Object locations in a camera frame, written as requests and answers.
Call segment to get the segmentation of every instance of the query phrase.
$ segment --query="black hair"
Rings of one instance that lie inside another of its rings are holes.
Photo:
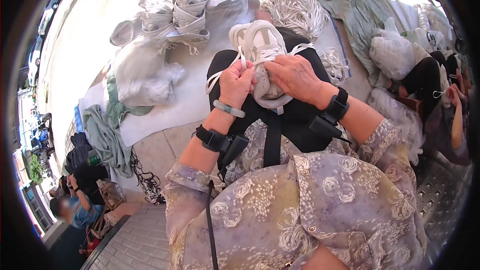
[[[60,199],[59,198],[52,198],[50,200],[50,210],[52,211],[53,216],[55,218],[59,218],[60,215]]]

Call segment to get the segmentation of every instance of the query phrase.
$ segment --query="brick pavement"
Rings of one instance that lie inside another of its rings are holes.
[[[91,270],[167,269],[165,204],[144,204],[106,245]]]

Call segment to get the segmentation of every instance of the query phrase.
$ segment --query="blue shirt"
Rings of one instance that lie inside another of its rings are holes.
[[[103,205],[92,204],[87,195],[85,197],[90,204],[90,211],[87,211],[81,204],[78,197],[70,197],[70,200],[76,210],[73,218],[71,219],[71,225],[75,228],[86,228],[88,225],[92,225],[102,213]]]

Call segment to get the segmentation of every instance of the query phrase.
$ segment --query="diamond plate metal surface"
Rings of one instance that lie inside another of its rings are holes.
[[[472,165],[453,165],[441,158],[416,167],[417,211],[429,239],[419,270],[429,269],[448,244],[461,216],[472,172]]]

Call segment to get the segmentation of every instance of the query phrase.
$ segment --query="bangle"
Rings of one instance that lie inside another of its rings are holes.
[[[245,117],[245,112],[242,111],[242,110],[237,110],[236,108],[228,105],[228,104],[224,104],[223,102],[221,102],[220,100],[218,99],[215,99],[213,101],[213,106],[216,107],[217,109],[219,109],[220,111],[223,111],[227,114],[230,114],[230,115],[233,115],[233,116],[236,116],[238,118],[243,118]]]

